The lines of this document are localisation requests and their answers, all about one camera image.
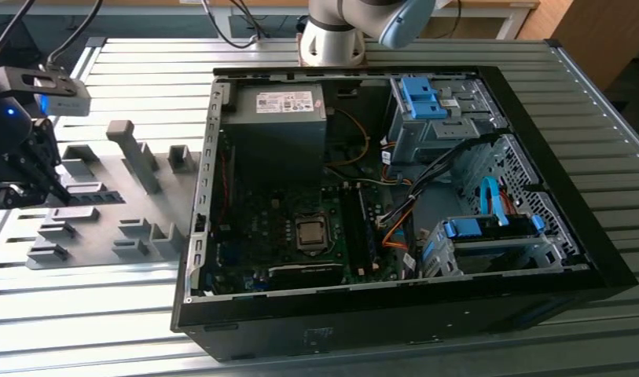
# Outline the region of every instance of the motherboard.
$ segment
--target motherboard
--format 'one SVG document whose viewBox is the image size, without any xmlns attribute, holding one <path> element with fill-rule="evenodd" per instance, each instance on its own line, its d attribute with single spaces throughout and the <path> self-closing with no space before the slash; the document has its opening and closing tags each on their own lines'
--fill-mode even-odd
<svg viewBox="0 0 639 377">
<path fill-rule="evenodd" d="M 219 294 L 396 280 L 396 254 L 383 253 L 375 229 L 387 198 L 376 185 L 332 181 L 247 192 L 220 225 L 208 276 Z"/>
</svg>

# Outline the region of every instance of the table surface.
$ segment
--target table surface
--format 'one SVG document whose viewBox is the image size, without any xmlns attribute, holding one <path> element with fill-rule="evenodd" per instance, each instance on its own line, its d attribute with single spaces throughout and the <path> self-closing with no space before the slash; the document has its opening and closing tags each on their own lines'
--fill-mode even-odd
<svg viewBox="0 0 639 377">
<path fill-rule="evenodd" d="M 110 39 L 76 70 L 88 118 L 57 120 L 65 143 L 105 140 L 112 119 L 136 123 L 153 151 L 203 146 L 213 68 L 296 65 L 296 44 L 244 51 L 216 39 Z M 434 40 L 372 65 L 498 65 L 639 279 L 639 138 L 565 56 L 543 42 Z M 272 360 L 220 364 L 169 330 L 177 264 L 32 271 L 26 253 L 46 210 L 0 211 L 0 374 L 10 376 L 639 375 L 639 286 L 535 328 Z"/>
</svg>

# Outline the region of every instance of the power supply label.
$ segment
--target power supply label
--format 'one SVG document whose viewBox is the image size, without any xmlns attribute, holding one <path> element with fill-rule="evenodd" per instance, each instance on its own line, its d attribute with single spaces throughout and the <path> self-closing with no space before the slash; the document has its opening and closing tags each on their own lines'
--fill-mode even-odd
<svg viewBox="0 0 639 377">
<path fill-rule="evenodd" d="M 312 92 L 271 92 L 257 95 L 257 114 L 314 111 Z"/>
</svg>

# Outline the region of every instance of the wall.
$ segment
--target wall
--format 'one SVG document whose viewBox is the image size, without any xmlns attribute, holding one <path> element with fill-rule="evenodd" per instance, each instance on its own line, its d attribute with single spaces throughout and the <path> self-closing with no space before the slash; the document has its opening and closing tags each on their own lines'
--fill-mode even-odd
<svg viewBox="0 0 639 377">
<path fill-rule="evenodd" d="M 542 0 L 521 39 L 558 39 L 605 90 L 639 54 L 639 0 Z"/>
</svg>

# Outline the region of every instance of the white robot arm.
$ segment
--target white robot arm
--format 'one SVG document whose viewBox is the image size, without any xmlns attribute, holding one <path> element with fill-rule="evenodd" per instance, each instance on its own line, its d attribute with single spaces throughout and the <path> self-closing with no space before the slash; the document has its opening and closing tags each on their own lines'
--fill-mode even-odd
<svg viewBox="0 0 639 377">
<path fill-rule="evenodd" d="M 392 49 L 419 36 L 435 0 L 311 0 L 300 56 L 311 66 L 351 66 L 364 60 L 364 33 Z"/>
</svg>

